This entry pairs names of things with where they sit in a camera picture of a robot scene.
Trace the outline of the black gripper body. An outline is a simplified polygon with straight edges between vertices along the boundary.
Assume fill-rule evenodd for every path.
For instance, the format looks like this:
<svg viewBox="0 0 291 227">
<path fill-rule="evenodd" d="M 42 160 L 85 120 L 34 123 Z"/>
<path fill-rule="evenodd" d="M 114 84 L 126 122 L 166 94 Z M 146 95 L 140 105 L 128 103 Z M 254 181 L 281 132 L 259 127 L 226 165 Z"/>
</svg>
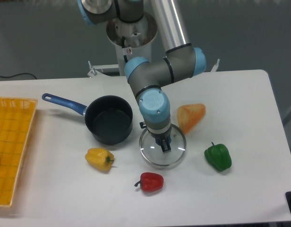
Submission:
<svg viewBox="0 0 291 227">
<path fill-rule="evenodd" d="M 168 140 L 171 134 L 171 127 L 163 128 L 160 130 L 147 128 L 147 130 L 149 131 L 150 135 L 156 140 Z"/>
</svg>

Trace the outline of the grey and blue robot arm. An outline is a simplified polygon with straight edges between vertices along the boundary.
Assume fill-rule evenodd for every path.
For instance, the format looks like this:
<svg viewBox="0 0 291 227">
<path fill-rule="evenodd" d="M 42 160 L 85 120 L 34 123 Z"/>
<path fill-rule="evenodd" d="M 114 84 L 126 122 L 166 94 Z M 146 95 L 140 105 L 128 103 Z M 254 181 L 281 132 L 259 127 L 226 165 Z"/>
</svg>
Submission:
<svg viewBox="0 0 291 227">
<path fill-rule="evenodd" d="M 205 55 L 189 41 L 176 0 L 80 0 L 88 24 L 105 22 L 120 74 L 127 78 L 145 126 L 163 152 L 171 150 L 170 102 L 162 87 L 201 74 Z"/>
</svg>

